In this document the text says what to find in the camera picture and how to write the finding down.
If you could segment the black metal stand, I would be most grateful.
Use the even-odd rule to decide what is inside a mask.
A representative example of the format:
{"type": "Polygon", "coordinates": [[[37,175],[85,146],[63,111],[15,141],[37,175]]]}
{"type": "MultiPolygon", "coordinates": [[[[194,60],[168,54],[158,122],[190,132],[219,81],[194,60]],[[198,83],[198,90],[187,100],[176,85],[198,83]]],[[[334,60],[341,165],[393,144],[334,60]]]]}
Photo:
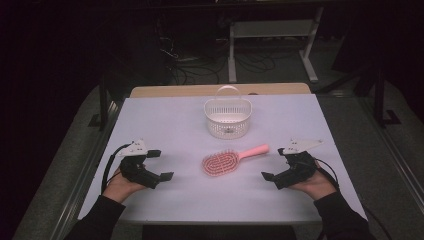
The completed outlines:
{"type": "Polygon", "coordinates": [[[386,109],[384,105],[385,78],[382,70],[377,70],[377,78],[374,86],[374,118],[381,128],[387,125],[397,125],[401,121],[393,110],[386,109]]]}
{"type": "Polygon", "coordinates": [[[98,93],[99,111],[91,117],[88,126],[97,127],[99,131],[103,131],[111,119],[112,108],[114,106],[114,101],[107,88],[105,77],[100,79],[98,93]]]}

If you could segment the white metal table frame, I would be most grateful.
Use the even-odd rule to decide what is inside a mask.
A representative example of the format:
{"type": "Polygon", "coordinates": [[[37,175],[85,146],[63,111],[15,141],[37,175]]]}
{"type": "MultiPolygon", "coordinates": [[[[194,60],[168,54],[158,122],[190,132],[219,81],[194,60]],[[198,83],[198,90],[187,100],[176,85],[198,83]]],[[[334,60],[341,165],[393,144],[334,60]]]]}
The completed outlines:
{"type": "Polygon", "coordinates": [[[273,20],[273,21],[247,21],[235,22],[229,29],[229,56],[228,75],[229,82],[237,82],[234,42],[241,38],[270,38],[270,37],[306,37],[307,43],[299,51],[304,69],[312,83],[318,81],[309,54],[320,25],[324,8],[318,7],[312,19],[301,20],[273,20]]]}

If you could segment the wooden table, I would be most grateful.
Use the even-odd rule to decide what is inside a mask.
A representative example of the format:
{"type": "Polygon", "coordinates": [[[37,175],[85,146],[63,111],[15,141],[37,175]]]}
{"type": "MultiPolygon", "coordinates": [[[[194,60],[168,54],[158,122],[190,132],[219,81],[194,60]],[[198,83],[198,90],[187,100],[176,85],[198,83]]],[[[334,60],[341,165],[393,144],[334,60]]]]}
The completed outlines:
{"type": "MultiPolygon", "coordinates": [[[[179,85],[135,87],[130,98],[214,96],[220,85],[179,85]]],[[[305,83],[233,84],[242,95],[311,94],[305,83]]]]}

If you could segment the white table cover sheet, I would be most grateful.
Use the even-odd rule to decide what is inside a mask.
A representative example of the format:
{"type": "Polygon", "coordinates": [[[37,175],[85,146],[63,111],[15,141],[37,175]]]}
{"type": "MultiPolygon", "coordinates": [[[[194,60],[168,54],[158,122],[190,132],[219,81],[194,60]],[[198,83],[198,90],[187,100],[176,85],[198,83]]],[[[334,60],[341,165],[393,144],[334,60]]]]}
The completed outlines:
{"type": "Polygon", "coordinates": [[[312,94],[252,95],[253,113],[247,134],[235,140],[213,137],[206,126],[203,97],[129,98],[122,107],[103,157],[137,139],[158,158],[149,158],[148,170],[170,172],[170,181],[135,193],[125,202],[124,221],[144,224],[306,224],[320,217],[304,193],[279,190],[264,179],[287,168],[279,155],[292,140],[312,139],[320,146],[312,156],[336,172],[341,192],[357,213],[363,208],[340,157],[317,98],[312,94]],[[245,151],[266,144],[265,155],[243,160],[220,177],[203,172],[202,160],[233,149],[245,151]]]}

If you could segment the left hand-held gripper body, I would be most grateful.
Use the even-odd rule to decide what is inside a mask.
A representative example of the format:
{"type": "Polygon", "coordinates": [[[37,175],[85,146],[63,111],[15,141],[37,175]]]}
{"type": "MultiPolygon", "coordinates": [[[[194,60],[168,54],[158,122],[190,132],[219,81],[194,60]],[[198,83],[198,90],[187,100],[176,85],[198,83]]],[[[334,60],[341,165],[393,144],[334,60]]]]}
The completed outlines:
{"type": "Polygon", "coordinates": [[[122,176],[130,182],[155,189],[160,183],[160,176],[148,171],[144,165],[148,151],[143,139],[130,143],[118,151],[118,156],[122,158],[119,168],[122,176]]]}

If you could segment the pink hairbrush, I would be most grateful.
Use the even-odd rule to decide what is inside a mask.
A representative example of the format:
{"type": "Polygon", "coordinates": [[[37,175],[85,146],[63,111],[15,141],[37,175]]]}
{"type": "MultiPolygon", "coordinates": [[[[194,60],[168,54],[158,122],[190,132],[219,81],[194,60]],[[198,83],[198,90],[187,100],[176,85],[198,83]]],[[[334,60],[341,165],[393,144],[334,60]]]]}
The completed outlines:
{"type": "Polygon", "coordinates": [[[202,168],[207,175],[218,177],[235,171],[243,159],[268,152],[269,146],[267,144],[259,145],[242,152],[225,150],[205,157],[202,160],[202,168]]]}

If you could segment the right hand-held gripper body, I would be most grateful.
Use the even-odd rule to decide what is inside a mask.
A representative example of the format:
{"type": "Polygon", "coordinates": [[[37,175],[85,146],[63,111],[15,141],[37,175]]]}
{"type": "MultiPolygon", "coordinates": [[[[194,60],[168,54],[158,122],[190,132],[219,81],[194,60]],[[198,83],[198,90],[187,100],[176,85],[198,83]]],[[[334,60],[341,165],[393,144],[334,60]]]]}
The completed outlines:
{"type": "Polygon", "coordinates": [[[286,163],[289,169],[274,177],[274,184],[278,189],[290,187],[310,178],[316,171],[315,159],[308,150],[323,144],[322,140],[291,139],[284,147],[286,163]]]}

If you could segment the person's right hand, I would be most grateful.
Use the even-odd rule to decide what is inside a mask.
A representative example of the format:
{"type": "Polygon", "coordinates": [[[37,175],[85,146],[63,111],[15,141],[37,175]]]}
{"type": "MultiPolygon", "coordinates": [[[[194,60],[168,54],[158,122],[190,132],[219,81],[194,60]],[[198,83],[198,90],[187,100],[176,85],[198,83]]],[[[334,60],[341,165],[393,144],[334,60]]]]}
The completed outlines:
{"type": "Polygon", "coordinates": [[[318,171],[309,179],[290,186],[290,189],[304,192],[314,201],[336,192],[332,183],[318,171]]]}

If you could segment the person's left hand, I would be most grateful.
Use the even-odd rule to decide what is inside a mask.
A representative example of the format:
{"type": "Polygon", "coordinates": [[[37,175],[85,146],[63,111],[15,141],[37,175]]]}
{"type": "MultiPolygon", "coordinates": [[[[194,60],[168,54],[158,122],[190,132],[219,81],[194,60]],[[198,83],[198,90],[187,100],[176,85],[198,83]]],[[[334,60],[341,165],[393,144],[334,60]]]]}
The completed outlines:
{"type": "Polygon", "coordinates": [[[117,169],[102,195],[117,203],[123,203],[132,194],[143,189],[145,189],[145,186],[130,182],[123,177],[121,171],[117,169]]]}

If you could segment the white slotted plastic basket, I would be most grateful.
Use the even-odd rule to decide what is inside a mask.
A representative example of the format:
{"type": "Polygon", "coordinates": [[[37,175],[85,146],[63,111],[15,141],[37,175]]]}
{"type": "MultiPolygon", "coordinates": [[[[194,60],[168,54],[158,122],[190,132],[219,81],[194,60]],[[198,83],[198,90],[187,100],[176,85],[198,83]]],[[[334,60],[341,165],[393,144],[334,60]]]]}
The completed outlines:
{"type": "Polygon", "coordinates": [[[252,103],[234,86],[224,85],[204,104],[209,133],[219,139],[243,137],[249,130],[252,103]]]}

